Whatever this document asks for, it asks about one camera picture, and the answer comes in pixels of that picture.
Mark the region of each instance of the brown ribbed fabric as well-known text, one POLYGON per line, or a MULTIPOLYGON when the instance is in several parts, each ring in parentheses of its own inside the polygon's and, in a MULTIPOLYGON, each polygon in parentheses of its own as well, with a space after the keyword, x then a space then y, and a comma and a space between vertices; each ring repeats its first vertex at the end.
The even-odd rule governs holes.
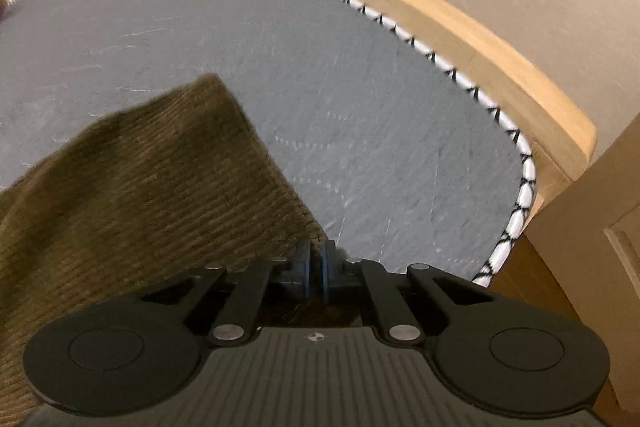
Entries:
POLYGON ((87 128, 0 194, 0 426, 42 325, 188 267, 324 237, 213 75, 87 128))

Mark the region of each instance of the black and white braided trim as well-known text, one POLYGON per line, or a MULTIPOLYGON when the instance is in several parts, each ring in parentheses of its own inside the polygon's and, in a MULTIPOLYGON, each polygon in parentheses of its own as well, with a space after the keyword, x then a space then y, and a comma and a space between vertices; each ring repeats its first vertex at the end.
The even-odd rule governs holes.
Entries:
MULTIPOLYGON (((14 4, 19 0, 10 0, 8 5, 14 4)), ((504 228, 500 239, 498 240, 494 251, 485 261, 482 268, 473 277, 473 281, 481 286, 488 286, 495 273, 497 273, 502 264, 507 259, 508 254, 513 248, 517 238, 522 233, 527 216, 529 216, 533 201, 536 196, 536 168, 532 159, 531 147, 529 142, 522 135, 520 129, 491 98, 489 98, 476 84, 474 84, 463 73, 458 71, 452 64, 448 63, 444 58, 440 57, 436 51, 430 49, 426 44, 411 35, 408 31, 401 28, 396 22, 367 6, 359 0, 340 0, 341 2, 352 7, 357 12, 362 13, 370 20, 376 22, 384 29, 393 32, 398 39, 406 42, 416 52, 423 55, 438 68, 440 68, 455 84, 464 89, 476 102, 478 102, 491 115, 495 122, 505 131, 520 153, 522 161, 522 177, 520 178, 520 190, 518 198, 513 205, 511 217, 504 228)))

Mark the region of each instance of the wooden floor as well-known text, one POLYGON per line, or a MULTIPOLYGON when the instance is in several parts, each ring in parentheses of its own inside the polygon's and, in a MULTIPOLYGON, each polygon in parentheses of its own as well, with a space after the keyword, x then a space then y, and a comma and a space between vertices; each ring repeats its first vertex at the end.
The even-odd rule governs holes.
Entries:
MULTIPOLYGON (((518 240, 502 270, 494 277, 490 289, 556 314, 578 319, 562 288, 524 236, 518 240)), ((608 380, 594 409, 611 427, 640 427, 640 413, 620 409, 608 380)))

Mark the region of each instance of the gray mattress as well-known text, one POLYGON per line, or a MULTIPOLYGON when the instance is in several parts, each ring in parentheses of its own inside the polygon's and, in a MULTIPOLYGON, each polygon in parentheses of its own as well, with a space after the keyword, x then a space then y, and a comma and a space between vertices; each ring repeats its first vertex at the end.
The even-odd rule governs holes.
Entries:
POLYGON ((210 71, 339 247, 473 278, 498 241, 505 257, 505 227, 520 231, 526 143, 420 42, 350 5, 14 0, 0 20, 0 185, 97 118, 210 71))

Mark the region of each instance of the gray surface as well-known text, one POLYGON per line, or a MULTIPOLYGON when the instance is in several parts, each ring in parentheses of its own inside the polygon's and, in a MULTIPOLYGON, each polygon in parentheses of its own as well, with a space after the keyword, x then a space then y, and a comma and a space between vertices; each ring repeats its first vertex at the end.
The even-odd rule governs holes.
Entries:
POLYGON ((0 185, 112 111, 218 73, 327 234, 470 279, 518 194, 508 136, 338 0, 21 0, 0 20, 0 185))
POLYGON ((449 391, 415 349, 370 328, 264 328, 255 342, 214 351, 180 393, 114 418, 40 407, 24 427, 604 427, 587 411, 521 420, 477 409, 449 391))

